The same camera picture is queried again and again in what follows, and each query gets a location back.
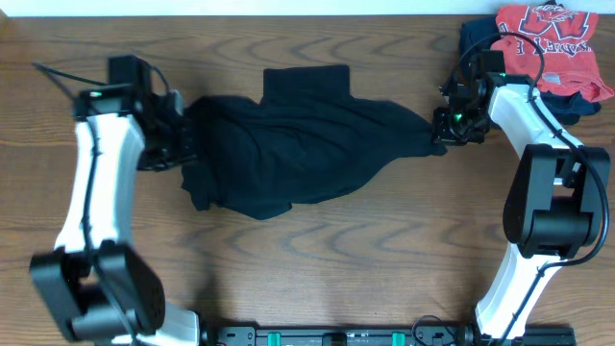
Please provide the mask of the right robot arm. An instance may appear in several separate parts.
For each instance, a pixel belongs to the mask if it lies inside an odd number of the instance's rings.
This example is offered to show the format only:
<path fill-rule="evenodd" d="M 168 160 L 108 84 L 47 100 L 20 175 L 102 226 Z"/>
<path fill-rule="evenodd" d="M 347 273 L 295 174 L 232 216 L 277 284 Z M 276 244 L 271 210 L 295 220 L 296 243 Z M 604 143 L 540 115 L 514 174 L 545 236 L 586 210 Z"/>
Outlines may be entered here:
<path fill-rule="evenodd" d="M 483 50 L 467 83 L 441 88 L 448 105 L 433 112 L 433 143 L 482 143 L 497 127 L 520 159 L 504 203 L 504 259 L 458 345 L 561 343 L 568 333 L 527 332 L 530 312 L 554 274 L 595 257 L 607 235 L 610 157 L 571 136 L 535 85 L 506 72 L 503 52 Z"/>

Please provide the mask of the black pants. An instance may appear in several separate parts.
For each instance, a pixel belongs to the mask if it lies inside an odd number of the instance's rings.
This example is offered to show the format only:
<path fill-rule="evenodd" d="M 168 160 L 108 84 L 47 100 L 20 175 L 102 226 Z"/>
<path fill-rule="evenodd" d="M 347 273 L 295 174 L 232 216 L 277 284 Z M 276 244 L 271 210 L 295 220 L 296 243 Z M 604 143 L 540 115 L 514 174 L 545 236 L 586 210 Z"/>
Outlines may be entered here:
<path fill-rule="evenodd" d="M 182 187 L 196 210 L 269 219 L 352 193 L 396 159 L 447 152 L 422 116 L 354 97 L 347 65 L 266 69 L 262 81 L 259 102 L 212 95 L 186 109 L 198 160 Z"/>

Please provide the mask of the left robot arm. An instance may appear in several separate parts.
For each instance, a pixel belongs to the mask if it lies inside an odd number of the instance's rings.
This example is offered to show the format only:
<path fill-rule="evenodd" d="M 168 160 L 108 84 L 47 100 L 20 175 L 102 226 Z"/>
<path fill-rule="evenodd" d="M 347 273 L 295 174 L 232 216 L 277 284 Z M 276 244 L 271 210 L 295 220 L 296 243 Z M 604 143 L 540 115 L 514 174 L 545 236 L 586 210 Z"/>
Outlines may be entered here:
<path fill-rule="evenodd" d="M 51 252 L 29 272 L 61 335 L 97 345 L 198 345 L 199 315 L 167 302 L 133 245 L 135 178 L 196 155 L 181 94 L 155 92 L 159 70 L 134 56 L 108 60 L 108 79 L 73 94 L 78 157 L 71 201 Z"/>

